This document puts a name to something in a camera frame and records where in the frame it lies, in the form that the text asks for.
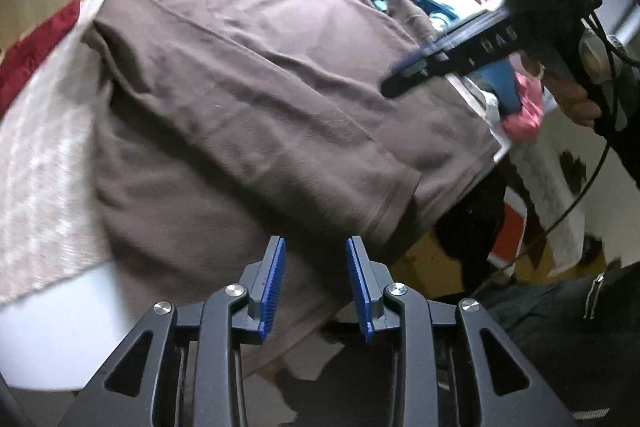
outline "blue gripper pad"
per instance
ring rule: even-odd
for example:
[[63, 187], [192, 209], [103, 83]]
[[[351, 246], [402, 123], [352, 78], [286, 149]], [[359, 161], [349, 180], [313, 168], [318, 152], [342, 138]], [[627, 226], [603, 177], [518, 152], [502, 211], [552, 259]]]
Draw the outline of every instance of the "blue gripper pad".
[[373, 316], [371, 310], [371, 299], [367, 284], [362, 272], [362, 262], [369, 263], [369, 259], [361, 259], [362, 253], [358, 255], [356, 245], [352, 239], [347, 240], [347, 271], [353, 291], [353, 302], [356, 306], [360, 331], [369, 343], [373, 338]]
[[271, 237], [250, 293], [254, 304], [251, 308], [258, 311], [255, 318], [258, 319], [258, 334], [262, 341], [266, 340], [273, 328], [286, 260], [287, 246], [284, 239]]
[[522, 105], [516, 87], [518, 79], [506, 58], [488, 64], [478, 73], [494, 88], [501, 116], [520, 112]]

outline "hand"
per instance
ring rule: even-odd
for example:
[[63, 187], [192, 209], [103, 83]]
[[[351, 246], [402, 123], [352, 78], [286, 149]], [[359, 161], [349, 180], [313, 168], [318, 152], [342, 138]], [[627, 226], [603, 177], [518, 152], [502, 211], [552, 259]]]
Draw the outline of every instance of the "hand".
[[[520, 58], [523, 67], [529, 73], [533, 76], [537, 76], [540, 73], [538, 61], [527, 57], [524, 53], [520, 54]], [[577, 82], [564, 80], [559, 78], [553, 71], [545, 70], [542, 83], [551, 91], [562, 112], [574, 123], [593, 128], [596, 118], [602, 116], [602, 111], [598, 105], [588, 99], [587, 91]]]

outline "pink cloth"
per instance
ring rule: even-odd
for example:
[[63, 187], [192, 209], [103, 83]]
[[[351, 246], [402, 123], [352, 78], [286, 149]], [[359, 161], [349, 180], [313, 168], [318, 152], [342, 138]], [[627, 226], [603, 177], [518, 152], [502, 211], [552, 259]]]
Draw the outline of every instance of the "pink cloth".
[[511, 140], [535, 142], [540, 133], [542, 118], [545, 116], [542, 83], [517, 71], [516, 78], [516, 90], [522, 108], [519, 113], [507, 115], [502, 120], [502, 127]]

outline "black cable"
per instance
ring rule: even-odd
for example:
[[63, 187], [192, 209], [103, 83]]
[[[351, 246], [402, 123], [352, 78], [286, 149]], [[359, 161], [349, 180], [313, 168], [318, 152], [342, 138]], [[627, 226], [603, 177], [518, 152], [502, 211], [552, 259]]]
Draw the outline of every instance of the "black cable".
[[[473, 293], [471, 293], [470, 295], [471, 297], [476, 297], [482, 290], [487, 288], [487, 286], [489, 286], [494, 281], [494, 278], [497, 275], [500, 275], [501, 273], [504, 273], [506, 270], [510, 269], [518, 259], [520, 259], [521, 257], [525, 256], [527, 253], [529, 253], [529, 251], [532, 250], [533, 247], [536, 247], [542, 241], [546, 241], [547, 236], [551, 232], [553, 232], [557, 227], [559, 227], [560, 224], [566, 219], [566, 217], [572, 212], [572, 210], [574, 210], [574, 208], [582, 201], [584, 196], [587, 194], [587, 192], [591, 188], [591, 185], [593, 185], [593, 183], [596, 181], [598, 174], [600, 174], [600, 171], [602, 170], [602, 167], [607, 160], [607, 155], [609, 155], [609, 150], [611, 149], [610, 138], [612, 138], [614, 133], [616, 132], [616, 121], [618, 119], [618, 90], [616, 89], [616, 81], [618, 79], [618, 74], [616, 72], [616, 65], [613, 61], [613, 55], [614, 54], [616, 54], [617, 56], [623, 55], [623, 57], [625, 57], [625, 55], [619, 52], [618, 49], [609, 42], [609, 39], [607, 39], [607, 35], [602, 27], [602, 23], [600, 22], [600, 19], [598, 19], [598, 16], [596, 15], [595, 12], [592, 12], [590, 14], [590, 17], [585, 19], [585, 22], [591, 27], [594, 33], [605, 44], [606, 51], [607, 51], [607, 58], [609, 59], [609, 67], [611, 69], [611, 81], [612, 81], [612, 87], [613, 87], [613, 100], [612, 100], [613, 111], [611, 114], [611, 128], [609, 130], [610, 136], [607, 137], [607, 143], [605, 145], [604, 150], [602, 151], [602, 155], [600, 156], [600, 159], [598, 161], [598, 164], [596, 165], [595, 170], [593, 171], [593, 174], [591, 175], [589, 180], [586, 182], [586, 184], [580, 191], [580, 194], [578, 194], [578, 197], [575, 198], [574, 202], [571, 205], [569, 205], [569, 207], [561, 214], [560, 217], [558, 217], [558, 219], [556, 219], [556, 221], [548, 229], [546, 229], [537, 239], [533, 240], [530, 243], [530, 245], [526, 249], [521, 251], [509, 264], [500, 268], [497, 272], [487, 277], [481, 283], [481, 285], [479, 285], [478, 288], [476, 288], [473, 291]], [[629, 63], [636, 62], [635, 60], [631, 60], [631, 59], [626, 61]]]

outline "red cloth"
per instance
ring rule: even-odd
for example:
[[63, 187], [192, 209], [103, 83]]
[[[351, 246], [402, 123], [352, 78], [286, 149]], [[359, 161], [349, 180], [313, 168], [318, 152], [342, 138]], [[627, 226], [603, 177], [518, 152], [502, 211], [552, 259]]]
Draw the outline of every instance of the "red cloth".
[[[484, 4], [488, 0], [475, 0]], [[518, 54], [510, 56], [510, 63], [516, 75], [516, 92], [520, 99], [520, 112], [509, 114], [502, 120], [502, 127], [513, 141], [535, 142], [540, 133], [542, 119], [545, 116], [542, 83], [525, 74], [522, 60]]]
[[39, 65], [73, 29], [79, 15], [80, 1], [72, 0], [6, 51], [0, 64], [0, 119]]

